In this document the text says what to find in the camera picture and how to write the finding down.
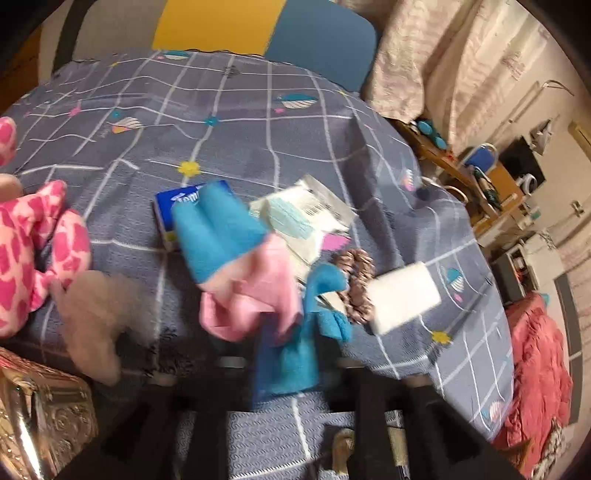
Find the red blanket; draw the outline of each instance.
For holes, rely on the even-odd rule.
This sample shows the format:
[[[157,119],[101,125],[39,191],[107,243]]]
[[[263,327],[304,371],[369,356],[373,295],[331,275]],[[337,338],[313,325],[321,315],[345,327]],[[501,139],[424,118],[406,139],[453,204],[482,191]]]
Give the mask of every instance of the red blanket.
[[[530,294],[507,311],[513,362],[515,364],[513,403],[494,440],[507,448],[533,439],[521,469],[529,478],[540,460],[550,432],[552,418],[565,426],[570,415],[573,382],[563,362],[563,335],[545,312],[544,300]]]

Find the gold decorative box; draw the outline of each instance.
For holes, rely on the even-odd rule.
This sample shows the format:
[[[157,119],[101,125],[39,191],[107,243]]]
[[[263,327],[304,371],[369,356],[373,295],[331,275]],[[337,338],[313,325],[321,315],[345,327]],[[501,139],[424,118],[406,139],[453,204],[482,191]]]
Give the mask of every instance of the gold decorative box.
[[[0,460],[14,479],[55,477],[97,434],[83,380],[0,348]]]

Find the beige curtain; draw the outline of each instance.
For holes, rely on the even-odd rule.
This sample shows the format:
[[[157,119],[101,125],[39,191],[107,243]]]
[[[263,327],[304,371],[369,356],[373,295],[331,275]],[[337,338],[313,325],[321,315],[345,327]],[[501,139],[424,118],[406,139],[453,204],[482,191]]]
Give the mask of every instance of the beige curtain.
[[[364,91],[382,116],[425,107],[454,152],[483,127],[548,34],[517,0],[337,0],[382,33]]]

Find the chair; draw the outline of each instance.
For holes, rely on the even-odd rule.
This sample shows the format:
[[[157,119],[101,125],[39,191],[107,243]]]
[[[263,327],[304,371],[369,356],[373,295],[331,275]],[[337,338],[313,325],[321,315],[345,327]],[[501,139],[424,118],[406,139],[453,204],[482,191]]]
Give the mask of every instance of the chair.
[[[477,167],[481,169],[483,173],[487,173],[494,168],[498,160],[499,152],[497,152],[496,147],[490,143],[483,143],[470,150],[466,156],[460,160],[459,166],[467,165]]]
[[[73,0],[63,8],[63,24],[53,22],[55,56],[43,62],[54,71],[130,47],[228,50],[292,63],[359,91],[377,45],[366,19],[329,0],[150,0],[141,10],[137,0]]]

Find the white sponge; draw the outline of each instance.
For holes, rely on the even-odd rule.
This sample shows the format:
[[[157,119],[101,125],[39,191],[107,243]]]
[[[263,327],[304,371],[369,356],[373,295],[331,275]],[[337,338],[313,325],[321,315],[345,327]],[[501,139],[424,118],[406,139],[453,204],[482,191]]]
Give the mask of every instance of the white sponge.
[[[371,326],[376,335],[388,333],[441,303],[437,285],[423,262],[374,278],[368,284],[368,295],[375,308]]]

